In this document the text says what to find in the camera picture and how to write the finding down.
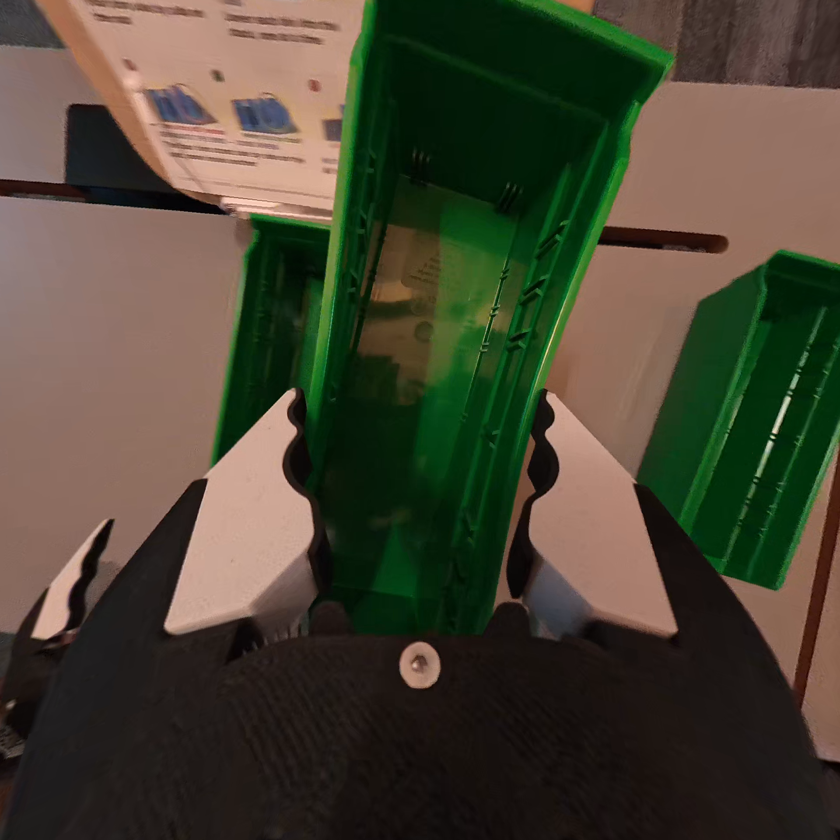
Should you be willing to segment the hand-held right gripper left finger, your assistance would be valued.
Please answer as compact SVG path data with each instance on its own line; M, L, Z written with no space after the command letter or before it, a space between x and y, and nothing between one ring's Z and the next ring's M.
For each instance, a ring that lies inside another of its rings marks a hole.
M291 388L206 473L164 620L169 635L248 620L262 637L293 637L328 588L306 418L305 395Z

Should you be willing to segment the grey desk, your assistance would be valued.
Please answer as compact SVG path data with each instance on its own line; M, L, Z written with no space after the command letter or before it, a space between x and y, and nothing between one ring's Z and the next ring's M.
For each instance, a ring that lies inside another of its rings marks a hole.
M779 249L838 262L838 90L670 81L547 388L637 473L699 299ZM249 229L225 215L2 198L1 619L12 633L101 520L124 563L209 467Z

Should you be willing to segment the green plastic bin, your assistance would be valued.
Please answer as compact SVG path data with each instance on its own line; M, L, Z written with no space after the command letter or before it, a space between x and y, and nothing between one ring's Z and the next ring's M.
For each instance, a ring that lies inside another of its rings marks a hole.
M284 393L306 391L314 365L329 226L264 214L249 221L212 465Z
M539 394L674 57L559 2L366 2L310 446L359 634L476 634Z
M788 250L696 307L637 473L721 574L777 591L839 428L839 266Z

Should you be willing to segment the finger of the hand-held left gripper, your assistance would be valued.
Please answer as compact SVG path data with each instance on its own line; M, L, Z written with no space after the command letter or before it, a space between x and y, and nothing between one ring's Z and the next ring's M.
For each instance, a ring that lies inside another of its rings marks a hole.
M115 579L115 563L102 561L114 520L102 521L73 553L40 599L30 637L68 643Z

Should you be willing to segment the white clip bar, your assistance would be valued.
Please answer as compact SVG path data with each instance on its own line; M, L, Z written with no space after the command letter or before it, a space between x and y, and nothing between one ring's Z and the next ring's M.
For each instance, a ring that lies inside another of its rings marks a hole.
M314 206L309 203L273 202L253 198L221 196L218 205L228 215L241 218L269 217L280 219L284 224L300 223L328 227L333 220L331 208Z

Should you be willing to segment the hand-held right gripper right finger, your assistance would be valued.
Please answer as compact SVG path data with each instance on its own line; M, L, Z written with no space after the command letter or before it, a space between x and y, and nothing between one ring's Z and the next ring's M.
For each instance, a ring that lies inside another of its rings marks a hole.
M526 499L507 561L511 597L537 637L609 623L671 638L677 623L634 479L551 392L532 426Z

